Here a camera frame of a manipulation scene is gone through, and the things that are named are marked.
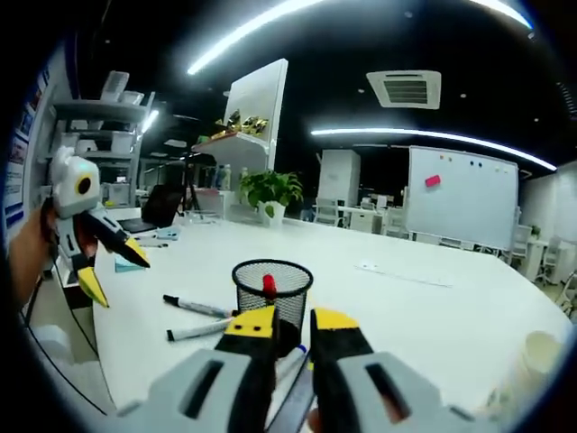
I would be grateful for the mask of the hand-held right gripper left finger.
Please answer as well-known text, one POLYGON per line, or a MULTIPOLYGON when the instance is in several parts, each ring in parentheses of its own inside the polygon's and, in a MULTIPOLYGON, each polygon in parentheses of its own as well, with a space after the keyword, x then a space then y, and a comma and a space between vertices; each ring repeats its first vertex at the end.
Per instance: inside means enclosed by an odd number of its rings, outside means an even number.
POLYGON ((155 380, 144 401, 115 416, 117 432, 262 432, 275 388, 278 314, 246 311, 213 349, 155 380))

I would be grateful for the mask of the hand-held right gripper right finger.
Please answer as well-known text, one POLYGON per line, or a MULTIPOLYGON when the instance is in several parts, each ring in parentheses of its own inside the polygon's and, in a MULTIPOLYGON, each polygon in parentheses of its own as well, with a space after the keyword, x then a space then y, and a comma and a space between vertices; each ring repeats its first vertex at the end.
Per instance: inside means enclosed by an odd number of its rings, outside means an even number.
POLYGON ((375 352, 346 314, 311 311, 311 355, 323 432, 479 432, 481 421, 396 356, 375 352))

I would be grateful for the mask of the person's left hand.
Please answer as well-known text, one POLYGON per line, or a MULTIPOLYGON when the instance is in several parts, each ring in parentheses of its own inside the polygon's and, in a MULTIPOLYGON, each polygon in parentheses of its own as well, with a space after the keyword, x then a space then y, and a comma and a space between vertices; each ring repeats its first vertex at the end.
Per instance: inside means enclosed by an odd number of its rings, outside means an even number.
POLYGON ((57 218, 54 199, 48 197, 31 212, 27 221, 30 236, 28 245, 32 248, 29 256, 40 275, 47 269, 58 243, 57 218))

